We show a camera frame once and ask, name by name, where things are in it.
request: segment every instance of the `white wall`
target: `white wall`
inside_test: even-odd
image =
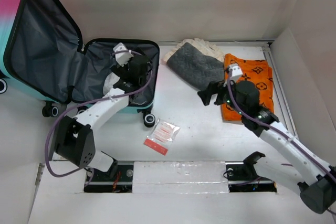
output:
[[[85,41],[276,38],[295,0],[61,0]]]
[[[9,88],[0,95],[0,223],[27,223],[51,119],[43,103]]]
[[[336,1],[297,0],[272,45],[299,137],[336,165]]]

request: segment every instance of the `orange cloth with print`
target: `orange cloth with print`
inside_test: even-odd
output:
[[[274,113],[273,104],[273,77],[272,68],[268,66],[265,60],[242,60],[232,54],[226,54],[224,67],[230,64],[238,63],[243,71],[240,81],[253,82],[260,92],[260,105],[268,108]],[[222,104],[222,117],[225,121],[240,121],[241,115],[231,109],[229,105]]]

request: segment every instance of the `cable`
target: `cable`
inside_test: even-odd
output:
[[[254,118],[252,118],[251,116],[249,116],[248,114],[246,114],[243,110],[241,110],[241,108],[238,106],[238,104],[237,104],[237,102],[235,101],[235,98],[234,98],[234,96],[233,96],[233,93],[232,93],[232,89],[231,89],[231,81],[230,81],[230,78],[231,78],[231,72],[232,71],[230,71],[230,73],[227,75],[227,83],[228,83],[228,85],[227,85],[227,89],[228,89],[228,91],[229,91],[229,95],[230,95],[230,98],[231,98],[231,100],[232,100],[232,103],[233,103],[233,105],[235,106],[235,108],[236,108],[236,110],[238,110],[240,113],[241,113],[241,115],[243,115],[244,117],[246,117],[247,119],[249,119],[249,120],[251,120],[252,122],[255,122],[255,123],[257,123],[257,124],[259,124],[260,126],[263,126],[263,127],[267,127],[267,128],[269,128],[269,129],[271,129],[271,130],[273,130],[273,131],[275,131],[275,132],[277,132],[277,133],[279,133],[281,136],[283,136],[284,138],[285,138],[285,140],[289,140],[290,139],[290,137],[289,136],[287,136],[284,132],[282,132],[281,130],[279,130],[279,129],[277,129],[277,128],[275,128],[275,127],[273,127],[273,126],[271,126],[271,125],[269,125],[269,124],[267,124],[267,123],[264,123],[264,122],[261,122],[261,121],[259,121],[259,120],[257,120],[257,119],[254,119]],[[294,141],[290,141],[290,143],[296,148],[296,149],[298,149],[304,156],[306,156],[306,158],[308,158],[310,161],[312,161],[316,166],[318,166],[323,172],[325,172],[331,179],[332,179],[332,181],[336,184],[336,178],[327,170],[327,169],[325,169],[317,160],[315,160],[313,157],[311,157],[310,155],[309,155],[309,153],[307,153],[303,148],[301,148],[301,146],[300,145],[298,145],[296,142],[294,142]]]
[[[115,55],[117,53],[120,53],[120,52],[124,52],[124,51],[115,52],[115,53],[113,53],[111,55],[113,56],[113,55]],[[51,169],[51,165],[50,165],[50,161],[49,161],[49,156],[48,156],[48,150],[49,150],[49,143],[50,143],[51,135],[53,134],[53,132],[54,132],[55,128],[57,127],[57,125],[59,124],[59,122],[65,117],[66,114],[68,114],[70,111],[72,111],[72,110],[74,110],[74,109],[76,109],[78,107],[89,105],[91,103],[106,101],[106,100],[110,100],[111,98],[112,99],[116,99],[116,98],[121,98],[121,97],[127,97],[127,96],[130,96],[130,95],[134,95],[134,94],[140,93],[140,92],[142,92],[149,85],[149,83],[152,80],[152,76],[153,76],[153,72],[151,71],[147,83],[144,86],[142,86],[141,88],[139,88],[138,90],[135,90],[135,91],[132,91],[132,92],[129,92],[129,93],[125,93],[125,94],[114,95],[112,97],[98,98],[98,99],[94,99],[92,101],[88,101],[88,102],[84,102],[84,103],[81,103],[81,104],[77,104],[77,105],[74,105],[74,106],[68,108],[61,115],[59,115],[59,117],[56,118],[56,120],[54,121],[53,125],[51,126],[51,128],[50,128],[50,130],[48,132],[48,135],[47,135],[47,138],[46,138],[46,144],[45,144],[45,147],[44,147],[44,159],[45,159],[46,166],[47,166],[47,169],[48,169],[49,173],[51,175],[53,175],[54,177],[56,177],[56,178],[62,178],[62,177],[68,176],[70,174],[73,174],[73,173],[81,170],[81,168],[77,168],[77,169],[72,170],[72,171],[70,171],[68,173],[56,174],[53,171],[53,169]]]
[[[113,182],[113,190],[112,190],[112,192],[114,192],[115,190],[116,190],[116,187],[117,187],[117,184],[118,184],[118,181],[119,181],[119,179],[120,179],[120,177],[121,177],[121,172],[119,171],[118,173],[117,173],[117,178],[115,179],[115,181]]]
[[[332,215],[335,215],[335,216],[336,216],[336,212],[331,211],[330,209],[327,209],[327,211],[328,211],[329,213],[331,213]]]
[[[110,55],[111,55],[111,56],[115,56],[116,54],[121,54],[122,52],[129,52],[130,54],[134,54],[134,55],[142,55],[141,53],[136,52],[136,51],[132,51],[132,50],[122,50],[122,51],[112,52]]]
[[[260,180],[260,179],[261,179],[261,177],[257,177],[257,178],[255,178],[253,180],[248,181],[248,182],[244,182],[244,183],[240,183],[240,184],[235,184],[235,186],[245,186],[245,185],[251,184],[254,181]]]
[[[95,169],[90,168],[91,169],[91,177],[89,178],[89,180],[84,184],[84,187],[87,187],[93,180],[93,176],[94,176],[94,171]]]

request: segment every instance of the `suitcase wheel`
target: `suitcase wheel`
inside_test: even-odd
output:
[[[83,113],[87,109],[88,109],[88,107],[86,107],[86,106],[79,107],[78,110],[77,110],[77,115],[80,114],[80,113]]]
[[[42,109],[42,115],[45,118],[48,118],[50,116],[52,118],[55,118],[58,116],[58,112],[59,112],[58,107],[53,106],[52,102],[47,102],[46,105]]]
[[[0,94],[3,94],[7,91],[7,82],[4,79],[0,79]]]
[[[155,125],[155,116],[151,113],[143,113],[143,123],[146,127],[151,128]]]

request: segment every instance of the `red label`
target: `red label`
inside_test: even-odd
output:
[[[153,150],[157,151],[158,153],[161,153],[162,155],[166,155],[168,149],[165,147],[162,147],[160,144],[157,144],[147,138],[145,142],[143,143],[144,145],[148,146],[149,148],[152,148]]]

